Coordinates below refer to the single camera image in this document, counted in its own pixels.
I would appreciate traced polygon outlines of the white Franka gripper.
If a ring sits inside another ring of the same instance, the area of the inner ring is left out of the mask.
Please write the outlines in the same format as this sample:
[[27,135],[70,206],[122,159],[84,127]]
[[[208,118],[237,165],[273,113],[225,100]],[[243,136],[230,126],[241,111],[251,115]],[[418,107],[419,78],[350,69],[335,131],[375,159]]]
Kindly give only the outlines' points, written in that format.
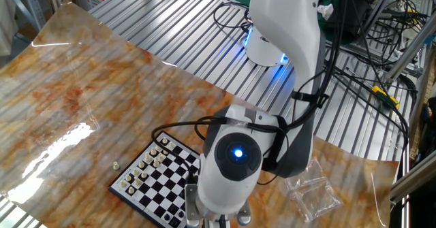
[[204,228],[230,228],[230,221],[209,221],[204,220]]

